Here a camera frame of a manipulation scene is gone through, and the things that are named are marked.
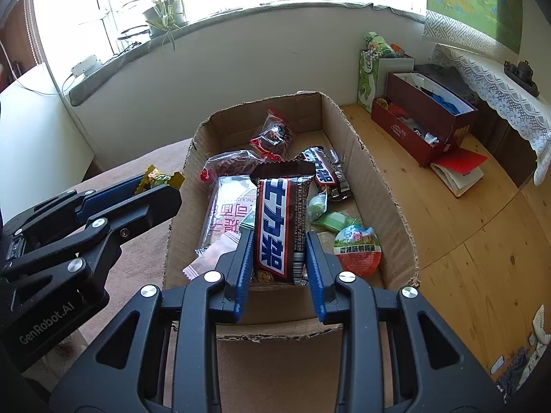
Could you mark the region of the pink candy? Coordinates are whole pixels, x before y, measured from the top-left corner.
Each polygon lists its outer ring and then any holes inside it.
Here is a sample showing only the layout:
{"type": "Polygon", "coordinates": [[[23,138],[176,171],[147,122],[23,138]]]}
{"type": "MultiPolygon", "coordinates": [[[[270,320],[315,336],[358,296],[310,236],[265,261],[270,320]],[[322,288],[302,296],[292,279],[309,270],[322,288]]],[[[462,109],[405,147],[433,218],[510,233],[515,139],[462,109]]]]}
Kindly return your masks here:
{"type": "Polygon", "coordinates": [[[184,267],[183,274],[188,280],[194,280],[207,271],[212,271],[222,255],[236,250],[240,237],[240,233],[232,231],[223,233],[205,251],[200,252],[193,262],[184,267]]]}

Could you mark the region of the large pink bread package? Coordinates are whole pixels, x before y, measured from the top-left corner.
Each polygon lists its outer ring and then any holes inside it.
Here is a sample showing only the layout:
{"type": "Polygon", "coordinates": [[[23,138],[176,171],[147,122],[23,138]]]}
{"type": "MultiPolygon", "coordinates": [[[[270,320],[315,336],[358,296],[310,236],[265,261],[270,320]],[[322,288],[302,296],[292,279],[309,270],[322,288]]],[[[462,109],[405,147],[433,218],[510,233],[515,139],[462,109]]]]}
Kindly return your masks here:
{"type": "Polygon", "coordinates": [[[209,198],[197,255],[224,233],[239,233],[241,222],[256,207],[256,197],[257,187],[248,175],[219,177],[209,198]]]}

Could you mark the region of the green candy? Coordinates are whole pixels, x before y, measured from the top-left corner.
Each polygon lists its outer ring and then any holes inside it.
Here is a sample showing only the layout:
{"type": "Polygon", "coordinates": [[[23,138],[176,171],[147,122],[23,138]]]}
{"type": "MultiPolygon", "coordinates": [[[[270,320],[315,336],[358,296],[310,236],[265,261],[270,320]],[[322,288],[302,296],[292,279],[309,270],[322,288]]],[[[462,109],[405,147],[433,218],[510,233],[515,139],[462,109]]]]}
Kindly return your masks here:
{"type": "Polygon", "coordinates": [[[246,217],[240,222],[239,229],[240,230],[254,230],[255,229],[255,222],[256,222],[256,213],[254,211],[250,211],[246,217]]]}

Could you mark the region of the light green candy packet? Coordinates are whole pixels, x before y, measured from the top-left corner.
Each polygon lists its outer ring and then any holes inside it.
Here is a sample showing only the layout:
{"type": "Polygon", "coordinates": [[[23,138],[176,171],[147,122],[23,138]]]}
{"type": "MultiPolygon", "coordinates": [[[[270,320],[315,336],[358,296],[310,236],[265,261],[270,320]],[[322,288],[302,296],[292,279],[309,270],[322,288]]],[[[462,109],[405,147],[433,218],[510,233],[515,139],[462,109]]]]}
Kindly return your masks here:
{"type": "Polygon", "coordinates": [[[307,219],[311,225],[323,227],[333,233],[339,233],[348,226],[361,226],[362,220],[351,215],[332,211],[328,208],[328,195],[322,191],[307,204],[307,219]]]}

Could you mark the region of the yellow snack packet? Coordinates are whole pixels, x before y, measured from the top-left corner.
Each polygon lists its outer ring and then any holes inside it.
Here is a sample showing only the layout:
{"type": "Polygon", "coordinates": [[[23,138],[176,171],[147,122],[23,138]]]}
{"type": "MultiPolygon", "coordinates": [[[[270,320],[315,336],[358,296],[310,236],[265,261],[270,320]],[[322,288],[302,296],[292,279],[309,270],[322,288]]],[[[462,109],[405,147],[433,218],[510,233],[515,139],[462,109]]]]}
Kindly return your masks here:
{"type": "Polygon", "coordinates": [[[179,190],[184,181],[185,177],[181,172],[169,174],[161,172],[157,167],[151,165],[146,169],[144,176],[140,179],[135,190],[135,195],[149,191],[153,188],[164,186],[165,184],[170,188],[179,190]]]}

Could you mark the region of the dark potted plant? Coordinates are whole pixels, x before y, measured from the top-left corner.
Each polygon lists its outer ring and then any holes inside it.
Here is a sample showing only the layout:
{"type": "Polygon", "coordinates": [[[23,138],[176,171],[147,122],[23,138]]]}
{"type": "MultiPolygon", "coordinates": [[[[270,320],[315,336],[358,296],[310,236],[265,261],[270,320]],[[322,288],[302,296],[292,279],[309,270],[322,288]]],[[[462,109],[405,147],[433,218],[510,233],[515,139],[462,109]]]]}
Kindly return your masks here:
{"type": "Polygon", "coordinates": [[[152,0],[151,7],[143,12],[149,37],[161,38],[176,49],[176,35],[188,24],[183,0],[152,0]]]}

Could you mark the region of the clear red-edged dried fruit bag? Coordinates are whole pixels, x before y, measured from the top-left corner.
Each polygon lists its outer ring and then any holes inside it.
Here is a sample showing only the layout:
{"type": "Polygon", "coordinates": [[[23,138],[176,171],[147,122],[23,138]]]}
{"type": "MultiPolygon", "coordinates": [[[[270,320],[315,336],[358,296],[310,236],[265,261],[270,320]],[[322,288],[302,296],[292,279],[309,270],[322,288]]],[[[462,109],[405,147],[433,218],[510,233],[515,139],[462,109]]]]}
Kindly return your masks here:
{"type": "Polygon", "coordinates": [[[221,176],[251,174],[264,160],[250,150],[223,152],[210,157],[199,174],[200,181],[212,183],[221,176]]]}

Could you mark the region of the red cover notebook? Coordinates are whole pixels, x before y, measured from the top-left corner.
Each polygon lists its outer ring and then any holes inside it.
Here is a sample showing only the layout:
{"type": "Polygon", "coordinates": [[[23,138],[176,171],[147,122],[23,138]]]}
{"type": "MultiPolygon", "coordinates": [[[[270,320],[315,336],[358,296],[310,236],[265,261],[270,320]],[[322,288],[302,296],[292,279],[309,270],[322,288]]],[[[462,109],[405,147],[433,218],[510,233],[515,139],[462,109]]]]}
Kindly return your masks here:
{"type": "Polygon", "coordinates": [[[485,155],[458,148],[441,155],[429,167],[454,196],[460,198],[483,178],[480,166],[487,159],[485,155]]]}

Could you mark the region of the brown Snickers bar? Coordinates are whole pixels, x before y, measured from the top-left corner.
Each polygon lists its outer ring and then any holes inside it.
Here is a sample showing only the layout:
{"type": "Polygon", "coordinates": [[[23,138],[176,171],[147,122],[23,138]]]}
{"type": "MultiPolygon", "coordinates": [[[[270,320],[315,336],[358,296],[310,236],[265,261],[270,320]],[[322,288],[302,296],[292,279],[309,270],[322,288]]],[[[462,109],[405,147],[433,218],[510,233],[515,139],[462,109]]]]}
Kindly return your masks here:
{"type": "Polygon", "coordinates": [[[257,187],[253,264],[267,284],[303,285],[307,202],[316,174],[306,160],[259,165],[250,175],[257,187]]]}

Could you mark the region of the dark red shoe box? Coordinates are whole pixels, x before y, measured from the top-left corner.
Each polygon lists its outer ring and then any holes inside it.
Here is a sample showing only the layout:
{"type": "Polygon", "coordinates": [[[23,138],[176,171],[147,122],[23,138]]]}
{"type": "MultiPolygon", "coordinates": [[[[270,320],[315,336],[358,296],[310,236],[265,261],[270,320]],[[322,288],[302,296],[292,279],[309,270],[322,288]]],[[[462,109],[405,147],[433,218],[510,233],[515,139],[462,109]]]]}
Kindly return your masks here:
{"type": "Polygon", "coordinates": [[[388,74],[383,99],[373,102],[372,121],[422,167],[459,148],[475,125],[473,105],[418,72],[388,74]]]}

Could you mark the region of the white power adapter box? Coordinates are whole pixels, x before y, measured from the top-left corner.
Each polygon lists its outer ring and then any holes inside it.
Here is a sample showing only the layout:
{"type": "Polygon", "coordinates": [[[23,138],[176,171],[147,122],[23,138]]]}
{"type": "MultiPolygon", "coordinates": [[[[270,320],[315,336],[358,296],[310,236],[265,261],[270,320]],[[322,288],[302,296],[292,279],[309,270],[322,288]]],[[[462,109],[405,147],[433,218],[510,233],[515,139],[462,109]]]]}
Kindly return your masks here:
{"type": "Polygon", "coordinates": [[[71,68],[71,74],[73,77],[90,76],[102,66],[102,61],[99,60],[95,55],[92,55],[74,65],[71,68]]]}

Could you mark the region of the green tissue box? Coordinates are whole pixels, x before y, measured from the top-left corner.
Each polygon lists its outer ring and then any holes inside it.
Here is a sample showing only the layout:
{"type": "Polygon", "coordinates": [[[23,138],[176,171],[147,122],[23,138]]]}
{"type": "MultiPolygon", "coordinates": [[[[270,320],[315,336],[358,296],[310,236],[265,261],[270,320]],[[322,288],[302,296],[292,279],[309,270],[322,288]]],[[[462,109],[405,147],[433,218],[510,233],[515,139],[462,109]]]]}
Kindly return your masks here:
{"type": "Polygon", "coordinates": [[[400,47],[389,44],[377,32],[364,35],[365,48],[358,59],[358,104],[368,112],[375,99],[385,94],[387,75],[410,72],[415,59],[400,47]]]}

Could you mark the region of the red green jelly cup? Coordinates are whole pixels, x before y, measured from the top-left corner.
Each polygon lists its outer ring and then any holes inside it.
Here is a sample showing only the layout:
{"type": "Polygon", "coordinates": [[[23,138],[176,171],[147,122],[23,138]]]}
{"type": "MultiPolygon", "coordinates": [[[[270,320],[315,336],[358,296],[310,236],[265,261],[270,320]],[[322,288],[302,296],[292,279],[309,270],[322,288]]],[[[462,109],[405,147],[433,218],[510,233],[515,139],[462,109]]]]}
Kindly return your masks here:
{"type": "Polygon", "coordinates": [[[383,255],[374,229],[356,225],[347,226],[336,235],[333,253],[344,271],[355,273],[363,279],[377,271],[383,255]]]}

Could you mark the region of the pink table cloth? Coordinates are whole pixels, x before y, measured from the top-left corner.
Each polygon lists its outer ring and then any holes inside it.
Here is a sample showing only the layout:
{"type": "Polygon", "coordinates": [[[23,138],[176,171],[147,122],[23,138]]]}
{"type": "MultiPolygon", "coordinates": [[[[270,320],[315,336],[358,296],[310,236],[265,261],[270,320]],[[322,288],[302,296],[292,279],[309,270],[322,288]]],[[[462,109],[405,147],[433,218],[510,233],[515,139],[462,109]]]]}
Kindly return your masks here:
{"type": "MultiPolygon", "coordinates": [[[[154,165],[160,171],[182,172],[188,155],[190,140],[163,146],[146,155],[102,172],[76,185],[76,190],[99,190],[144,172],[154,165]]],[[[118,311],[146,284],[164,285],[165,257],[170,223],[155,226],[139,237],[122,245],[122,255],[106,279],[109,302],[96,316],[66,338],[45,357],[35,362],[23,376],[36,380],[47,391],[52,391],[64,373],[76,361],[118,311]]]]}

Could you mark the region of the white lace cloth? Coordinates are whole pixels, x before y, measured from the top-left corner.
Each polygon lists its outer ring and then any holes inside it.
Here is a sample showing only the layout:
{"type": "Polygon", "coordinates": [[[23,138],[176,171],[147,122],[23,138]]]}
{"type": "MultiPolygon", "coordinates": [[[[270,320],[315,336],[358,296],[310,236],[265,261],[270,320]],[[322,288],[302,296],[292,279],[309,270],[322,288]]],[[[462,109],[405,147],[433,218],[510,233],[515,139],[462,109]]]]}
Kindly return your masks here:
{"type": "Polygon", "coordinates": [[[456,67],[467,85],[530,143],[536,155],[533,181],[543,184],[550,170],[550,103],[523,89],[504,71],[517,54],[481,31],[428,10],[423,38],[437,44],[433,60],[456,67]]]}

